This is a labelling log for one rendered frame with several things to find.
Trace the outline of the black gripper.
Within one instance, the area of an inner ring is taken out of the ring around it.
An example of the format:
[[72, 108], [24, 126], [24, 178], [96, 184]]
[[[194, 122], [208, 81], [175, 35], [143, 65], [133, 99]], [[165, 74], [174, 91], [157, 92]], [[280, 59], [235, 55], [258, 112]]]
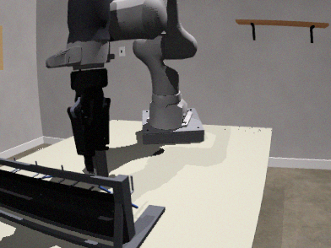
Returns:
[[106, 150], [109, 147], [106, 145], [110, 142], [111, 99], [105, 98], [102, 90], [108, 85], [107, 70], [79, 69], [77, 72], [71, 72], [70, 77], [71, 89], [76, 91], [76, 95], [75, 104], [68, 107], [67, 112], [72, 124], [77, 154], [84, 156], [86, 174], [109, 177], [106, 162]]

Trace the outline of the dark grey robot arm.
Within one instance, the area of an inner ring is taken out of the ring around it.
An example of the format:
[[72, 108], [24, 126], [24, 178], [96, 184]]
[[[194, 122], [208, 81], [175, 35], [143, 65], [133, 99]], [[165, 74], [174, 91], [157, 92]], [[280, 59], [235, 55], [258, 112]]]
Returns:
[[68, 0], [68, 30], [67, 50], [48, 57], [47, 68], [104, 67], [115, 58], [111, 41], [135, 40], [133, 53], [154, 86], [147, 121], [162, 130], [187, 127], [193, 113], [182, 99], [179, 74], [163, 62], [193, 57], [198, 49], [182, 28], [177, 0]]

